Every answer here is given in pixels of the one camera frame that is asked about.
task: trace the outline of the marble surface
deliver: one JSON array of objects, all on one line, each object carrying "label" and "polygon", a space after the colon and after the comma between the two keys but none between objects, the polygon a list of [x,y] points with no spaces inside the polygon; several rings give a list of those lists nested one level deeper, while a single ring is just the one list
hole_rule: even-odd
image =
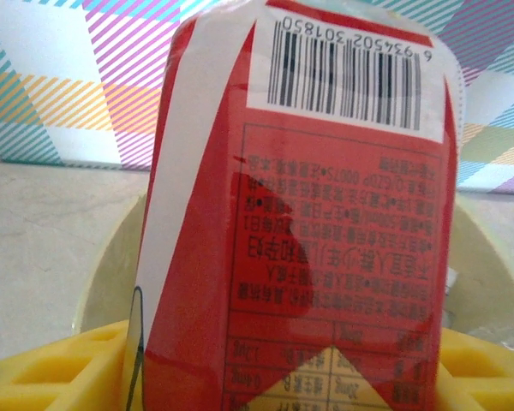
[{"label": "marble surface", "polygon": [[[99,251],[147,179],[0,164],[0,358],[71,334]],[[462,195],[514,262],[514,196]]]}]

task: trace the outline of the yellow plastic grid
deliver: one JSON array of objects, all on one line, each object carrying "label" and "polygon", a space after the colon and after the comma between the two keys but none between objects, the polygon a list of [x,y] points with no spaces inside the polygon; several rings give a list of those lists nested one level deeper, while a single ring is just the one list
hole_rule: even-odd
[{"label": "yellow plastic grid", "polygon": [[[123,321],[1,360],[0,411],[123,409],[127,328]],[[514,411],[513,352],[444,330],[440,360],[436,411]]]}]

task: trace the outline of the red and white packaging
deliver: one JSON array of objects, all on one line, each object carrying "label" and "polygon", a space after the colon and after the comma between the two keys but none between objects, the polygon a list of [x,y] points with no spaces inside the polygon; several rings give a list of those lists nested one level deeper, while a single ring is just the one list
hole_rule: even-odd
[{"label": "red and white packaging", "polygon": [[177,31],[127,409],[433,409],[458,65],[414,23],[333,6],[225,3]]}]

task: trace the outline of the barcode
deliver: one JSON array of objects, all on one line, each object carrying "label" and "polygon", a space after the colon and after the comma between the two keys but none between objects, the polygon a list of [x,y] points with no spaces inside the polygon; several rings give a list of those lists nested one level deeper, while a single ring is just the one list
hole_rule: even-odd
[{"label": "barcode", "polygon": [[274,28],[267,103],[418,131],[421,63]]}]

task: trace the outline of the colorful patterned backdrop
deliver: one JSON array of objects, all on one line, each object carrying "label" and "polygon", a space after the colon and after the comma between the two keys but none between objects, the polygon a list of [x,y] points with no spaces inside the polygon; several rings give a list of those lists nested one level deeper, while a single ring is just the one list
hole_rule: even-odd
[{"label": "colorful patterned backdrop", "polygon": [[[0,0],[0,161],[147,170],[171,35],[215,0]],[[514,193],[514,0],[367,0],[457,54],[461,189]]]}]

